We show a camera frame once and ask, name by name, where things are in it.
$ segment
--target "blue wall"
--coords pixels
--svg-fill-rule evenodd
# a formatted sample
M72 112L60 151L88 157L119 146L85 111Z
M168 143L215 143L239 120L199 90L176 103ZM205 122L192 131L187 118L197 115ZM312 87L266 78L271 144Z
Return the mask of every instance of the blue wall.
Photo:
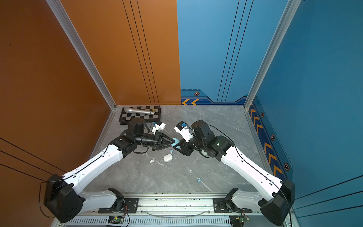
M257 93L296 198L363 174L363 1L301 1ZM302 227L361 226L363 177L297 199Z
M214 102L245 96L286 3L178 0L181 89L201 90Z

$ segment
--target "black cable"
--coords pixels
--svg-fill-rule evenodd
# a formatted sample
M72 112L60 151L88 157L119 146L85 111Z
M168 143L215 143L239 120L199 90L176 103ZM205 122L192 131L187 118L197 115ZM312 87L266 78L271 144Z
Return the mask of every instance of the black cable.
M126 225L126 227L128 227L128 225L130 224L130 216L129 216L129 214L128 214L127 210L125 211L125 213L126 213L126 214L127 214L127 216L129 217L129 223Z
M347 180L347 181L340 182L339 184L332 185L332 186L330 186L330 187L326 187L326 188L321 189L321 190L319 190L319 191L316 191L316 192L313 192L313 193L310 193L310 194L307 194L307 195L301 196L301 197L299 197L299 198L297 198L297 199L301 199L301 198L303 198L303 197L305 197L305 196L312 195L312 194L314 194L314 193L317 193L317 192L320 192L320 191L323 191L323 190L326 190L326 189L329 189L329 188L335 187L335 186L337 186L337 185L341 185L341 184L343 184L343 183L346 183L346 182L349 182L349 181L352 181L352 180L358 179L358 178L360 178L360 177L363 177L363 175L360 175L360 176L354 177L354 178L349 179L349 180Z
M247 18L247 22L246 22L246 26L245 26L245 30L243 32L243 36L242 36L242 40L241 40L241 44L240 44L240 48L238 49L238 54L237 54L237 58L236 58L236 62L234 63L234 68L233 68L233 72L232 72L232 76L231 76L231 80L229 81L229 86L228 86L228 90L227 90L227 94L226 94L226 98L224 101L227 100L227 96L228 96L228 92L229 92L229 87L231 86L231 82L232 82L232 78L233 78L233 74L234 74L234 69L236 68L236 63L237 63L237 60L238 60L238 55L240 54L240 50L241 50L241 45L242 45L242 42L243 42L243 37L245 36L245 32L246 32L246 28L247 28L247 24L248 24L248 19L249 19L249 15L251 14L251 9L252 9L252 6L253 6L253 2L254 0L252 1L252 5L251 5L251 8L250 8L250 13L248 14L248 18Z
M314 215L319 215L319 214L327 214L327 213L331 213L331 212L336 212L336 211L341 211L341 210L349 210L349 209L358 208L358 207L363 207L363 205L354 206L354 207L347 207L347 208L338 209L338 210L325 211L325 212L317 213L317 214L309 214L309 215L300 216L300 217L297 217L297 218L304 218L304 217L309 217L309 216L314 216Z
M140 61L140 58L139 58L139 53L137 52L137 48L136 48L136 43L135 43L134 35L132 34L132 30L131 30L131 25L130 25L129 17L128 17L127 12L126 12L125 2L122 0L122 3L123 3L123 7L124 7L124 9L125 9L125 14L126 14L127 22L129 23L130 32L131 32L132 39L133 39L133 41L134 41L134 45L135 45L135 50L136 50L137 58L139 59L139 64L140 64L140 68L141 68L141 72L142 72L142 77L144 78L144 82L145 82L145 87L146 87L147 95L149 96L149 101L150 101L150 105L151 105L151 99L150 99L150 95L149 95L149 90L147 89L146 79L145 79L145 76L144 76L144 71L142 70L142 67L141 67L141 61Z
M274 186L277 187L277 189L281 192L281 194L284 196L285 200L286 200L286 203L289 204L289 201L287 200L285 194L281 191L281 189L274 183L272 182L272 180L270 180L268 177L266 177L263 173L261 173L260 171L258 171L255 167L253 167L251 164L249 164L248 162L246 162L245 159L242 158L242 156L240 155L240 153L238 152L237 150L237 147L235 145L235 143L233 142L233 140L231 138L229 138L226 134L224 134L221 130L217 129L220 133L222 133L224 136L226 136L232 143L233 143L233 146L234 148L236 149L236 152L237 154L239 155L239 157L245 162L247 163L249 166L251 166L252 168L254 168L254 170L256 170L259 174L261 174L262 176L264 176L267 180L269 180ZM290 209L289 209L289 216L290 216L290 226L292 227L293 224L292 224L292 220L291 220L291 212L290 212Z
M2 150L0 150L0 152L2 152L2 153L4 153L4 154L7 154L7 155L9 155L10 157L16 158L17 160L20 160L20 161L22 161L22 162L25 162L26 164L31 165L31 166L33 166L33 167L35 167L35 168L37 168L37 169L43 170L43 171L44 171L44 172L46 172L46 173L49 173L49 174L53 175L52 173L50 173L50 172L48 172L48 171L46 171L46 170L44 170L44 169L41 169L41 168L39 168L39 167L37 167L37 166L35 166L35 165L32 165L32 164L30 164L29 162L23 161L23 160L21 160L20 158L17 158L17 157L15 157L15 156L12 156L11 154L8 154L8 153L6 153L6 152L4 152L4 151L2 151Z
M148 47L147 47L146 36L145 36L145 31L144 31L144 25L142 24L141 13L140 13L140 8L139 8L139 2L136 0L136 3L137 3L137 8L139 9L140 21L141 21L142 31L143 31L143 33L144 33L144 38L145 38L145 44L146 44L147 54L148 54L148 56L149 56L149 62L150 62L150 68L151 68L151 74L152 74L152 78L153 78L153 80L154 80L154 86L155 86L156 97L157 97L157 99L158 99L158 105L160 105L160 103L159 103L159 96L158 96L158 90L156 89L156 84L155 84L154 73L153 73L153 71L152 71L152 65L151 65L151 59L150 59L149 49L148 49Z
M310 204L310 205L306 205L306 206L294 208L294 210L297 210L297 209L300 209L300 208L304 208L304 207L308 207L308 206L312 206L312 205L316 205L316 204L319 204L319 203L324 203L324 202L331 201L331 200L335 200L335 199L339 199L339 198L343 198L343 197L350 196L350 195L355 195L355 194L358 194L358 193L361 193L361 192L363 192L363 191L357 191L357 192L350 193L350 194L347 194L347 195L342 195L342 196L338 196L338 197L335 197L335 198L332 198L332 199L327 199L327 200L324 200L324 201L320 201L320 202L317 202L317 203L313 203L313 204Z
M106 151L107 151L107 149L108 149L109 145L110 145L110 144L107 144L106 150L103 152L103 154L105 154L105 153L106 153ZM92 164L93 162L95 162L96 160L98 160L100 157L102 157L102 156L99 156L98 158L96 158L95 160L93 160L91 163L89 163L87 166L89 166L90 164ZM86 168L87 166L85 166L85 167L83 167L82 169L80 169L77 173L79 173L80 171L82 171L82 170L83 170L84 168ZM42 213L42 214L43 214L46 218L55 218L55 217L51 217L51 216L46 215L46 214L43 212L43 210L42 210L42 208L41 208L41 206L40 206L40 192L41 192L42 184L44 184L44 183L53 183L53 182L64 181L64 180L67 180L68 178L73 177L73 175L74 175L74 174L72 174L71 176L69 176L69 177L67 177L67 178L64 178L64 179L61 179L61 180L57 180L57 181L44 181L44 180L42 180L42 182L40 182L39 197L38 197L38 205L39 205L40 212L41 212L41 213Z
M207 157L207 156L205 156L204 154L202 154L202 152L201 152L201 151L199 151L199 153L200 153L203 157L205 157L205 158L211 158L211 157Z
M207 138L203 138L203 141L202 141L202 144L203 144L203 147L204 147L204 151L206 151L206 150L208 150L206 147L205 147L205 144L204 144L204 141L206 140ZM214 157L207 157L207 156L205 156L201 151L199 151L199 153L203 156L203 157L205 157L205 158L214 158Z
M247 0L246 0L246 2L245 2L245 7L243 8L243 13L242 13L242 17L241 17L240 26L239 26L239 28L238 28L236 41L235 41L235 43L234 43L233 52L232 52L232 58L231 58L231 62L229 63L229 68L228 68L228 72L227 72L227 78L226 78L226 82L225 82L225 84L224 84L224 89L223 89L223 93L222 93L222 99L221 99L221 102L223 101L224 91L225 91L225 89L226 89L226 85L227 85L227 81L228 81L228 74L229 74L229 70L231 69L232 60L233 60L233 55L234 55L234 50L235 50L235 48L236 48L236 44L237 44L237 40L238 40L238 34L240 33L240 28L241 28L241 24L242 24L243 15L245 14L246 4L247 4Z
M146 149L146 151L145 151L145 152L135 152L135 151L134 151L134 153L135 153L135 154L145 154L148 150L149 150L149 146L147 146L147 149Z
M43 162L48 163L49 165L51 165L51 166L53 166L53 167L55 167L55 168L59 169L57 166L54 166L54 165L50 164L50 163L49 163L49 162L47 162L47 161L44 161L43 159L41 159L41 158L39 158L39 157L37 157L37 156L35 156L35 155L31 154L30 152L27 152L26 150L24 150L24 149L22 149L22 148L20 148L20 147L18 147L18 146L16 146L16 145L14 145L14 144L12 144L11 142L9 142L9 141L7 141L7 140L4 140L4 139L3 139L3 138L1 138L1 137L0 137L0 139L1 139L1 140L3 140L3 141L5 141L5 142L7 142L7 143L8 143L8 144L10 144L10 145L13 145L14 147L16 147L16 148L18 148L18 149L20 149L20 150L22 150L22 151L24 151L24 152L26 152L26 153L30 154L31 156L34 156L34 157L36 157L37 159L40 159L40 160L42 160Z
M46 217L46 218L55 218L55 216L48 216L46 215L43 210L42 210L42 207L40 206L40 191L42 189L42 184L40 184L40 187L39 187L39 195L38 195L38 206L39 206L39 209L40 209L40 212Z
M234 28L234 24L235 24L235 22L236 22L237 11L238 11L238 6L239 6L239 5L240 5L240 0L238 0L237 9L236 9L236 15L234 16L234 22L233 22L233 26L232 26L231 37L229 38L229 44L228 44L228 49L227 49L226 61L224 62L224 67L223 67L223 72L222 72L222 79L221 79L221 84L219 85L219 91L218 91L217 102L218 102L218 99L219 99L219 93L221 92L221 87L222 87L222 81L223 81L224 69L226 68L227 57L228 57L228 52L229 52L229 46L231 45L232 34L233 34L233 28Z
M124 135L127 132L127 129L123 130L120 135Z
M37 178L37 177L32 176L32 175L29 175L29 174L24 173L24 172L22 172L22 171L20 171L20 170L13 169L13 168L11 168L11 167L9 167L9 166L6 166L6 165L4 165L4 164L1 164L1 163L0 163L0 165L5 166L5 167L8 167L9 169L15 170L15 171L17 171L17 172L19 172L19 173L25 174L25 175L27 175L27 176L29 176L29 177L33 177L33 178L35 178L35 179L38 179L38 180L44 181L44 180L42 180L42 179L40 179L40 178Z
M150 125L150 127L149 126L147 126L147 124L146 123L143 123L143 125L145 126L145 128L147 129L147 133L149 133L150 132L150 128L151 128L151 125Z
M134 21L135 21L136 31L137 31L137 35L138 35L138 37L139 37L139 42L140 42L141 52L142 52L142 56L144 57L144 62L145 62L145 67L146 67L146 73L147 73L147 77L149 78L150 89L151 89L152 98L154 99L154 105L155 105L155 104L156 104L156 102L155 102L154 92L152 91L152 86L151 86L151 81L150 81L150 76L149 76L149 70L147 70L147 65L146 65L146 60L145 60L144 50L142 49L142 44L141 44L141 39L140 39L140 35L139 35L139 30L137 29L137 24L136 24L136 19L135 19L135 14L134 14L134 9L132 8L131 0L130 0L130 5L131 5L131 11L132 11L132 14L133 14L133 16L134 16Z

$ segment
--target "chessboard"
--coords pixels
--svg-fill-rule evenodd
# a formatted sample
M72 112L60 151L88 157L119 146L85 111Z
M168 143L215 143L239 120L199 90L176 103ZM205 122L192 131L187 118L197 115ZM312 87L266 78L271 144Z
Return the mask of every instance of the chessboard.
M160 121L160 117L161 117L160 106L137 106L137 107L134 106L132 108L139 109L139 110L149 110L149 111L152 111L152 109L154 108L155 113L154 113L154 115L126 113L124 111L124 108L122 108L120 119L118 120L118 122L120 122L120 125L127 125L129 123L129 121L134 119L135 117L140 117L140 118L145 119L146 123Z

